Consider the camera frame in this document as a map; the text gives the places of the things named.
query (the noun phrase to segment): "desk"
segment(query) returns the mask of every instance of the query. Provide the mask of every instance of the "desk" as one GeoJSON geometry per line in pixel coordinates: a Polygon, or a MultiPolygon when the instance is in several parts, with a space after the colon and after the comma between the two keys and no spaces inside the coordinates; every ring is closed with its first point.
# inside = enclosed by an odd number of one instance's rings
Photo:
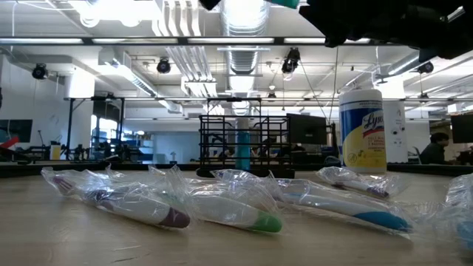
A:
{"type": "MultiPolygon", "coordinates": [[[[397,200],[443,201],[450,179],[417,175],[397,200]]],[[[2,266],[462,265],[444,247],[308,214],[288,214],[287,235],[167,231],[63,198],[40,176],[0,180],[0,214],[2,266]]]]}

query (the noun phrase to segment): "computer monitor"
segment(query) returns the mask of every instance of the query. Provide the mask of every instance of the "computer monitor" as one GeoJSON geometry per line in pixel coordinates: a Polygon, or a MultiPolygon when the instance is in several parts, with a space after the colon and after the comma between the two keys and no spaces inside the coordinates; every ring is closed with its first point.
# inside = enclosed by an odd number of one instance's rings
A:
{"type": "Polygon", "coordinates": [[[453,143],[473,143],[473,115],[452,115],[453,143]]]}
{"type": "Polygon", "coordinates": [[[324,117],[287,114],[292,143],[327,145],[327,121],[324,117]]]}
{"type": "Polygon", "coordinates": [[[20,143],[31,141],[33,120],[0,120],[0,143],[18,137],[20,143]]]}

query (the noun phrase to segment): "lysol logo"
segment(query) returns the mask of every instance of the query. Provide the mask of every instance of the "lysol logo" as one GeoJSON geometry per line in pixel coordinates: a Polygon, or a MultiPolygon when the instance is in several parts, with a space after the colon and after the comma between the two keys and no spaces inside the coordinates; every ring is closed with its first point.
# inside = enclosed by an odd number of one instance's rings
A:
{"type": "Polygon", "coordinates": [[[384,116],[383,111],[379,110],[372,112],[369,115],[363,117],[363,137],[376,132],[384,131],[384,116]]]}

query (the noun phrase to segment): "lysol wipes container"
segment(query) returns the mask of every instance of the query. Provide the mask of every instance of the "lysol wipes container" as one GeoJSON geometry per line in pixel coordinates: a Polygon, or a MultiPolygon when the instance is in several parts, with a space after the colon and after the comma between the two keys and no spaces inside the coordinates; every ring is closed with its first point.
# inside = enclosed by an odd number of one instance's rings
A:
{"type": "Polygon", "coordinates": [[[340,125],[342,165],[361,174],[386,172],[381,92],[376,89],[358,89],[341,95],[340,125]]]}

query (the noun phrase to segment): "clear plastic wrap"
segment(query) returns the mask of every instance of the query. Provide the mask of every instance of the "clear plastic wrap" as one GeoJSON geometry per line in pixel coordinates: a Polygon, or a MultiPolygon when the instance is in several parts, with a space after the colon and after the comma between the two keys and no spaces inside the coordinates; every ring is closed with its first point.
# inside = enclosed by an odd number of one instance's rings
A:
{"type": "Polygon", "coordinates": [[[473,174],[454,178],[442,203],[406,204],[423,238],[473,250],[473,174]]]}
{"type": "Polygon", "coordinates": [[[317,171],[316,175],[337,188],[364,192],[370,196],[383,199],[400,194],[409,186],[408,179],[396,175],[361,175],[334,166],[325,167],[317,171]]]}
{"type": "Polygon", "coordinates": [[[215,171],[213,174],[226,182],[233,180],[249,185],[266,186],[275,199],[285,203],[355,218],[345,219],[347,222],[357,221],[356,223],[362,225],[373,225],[376,228],[399,233],[409,232],[412,229],[412,220],[394,203],[350,191],[339,191],[309,180],[258,178],[239,170],[215,171]]]}
{"type": "Polygon", "coordinates": [[[173,180],[183,202],[198,219],[267,233],[278,233],[283,228],[276,201],[261,185],[186,179],[178,168],[166,177],[173,180]]]}
{"type": "Polygon", "coordinates": [[[99,209],[166,228],[186,228],[191,217],[176,199],[165,177],[148,173],[107,174],[91,171],[53,171],[43,168],[44,179],[62,195],[99,209]]]}

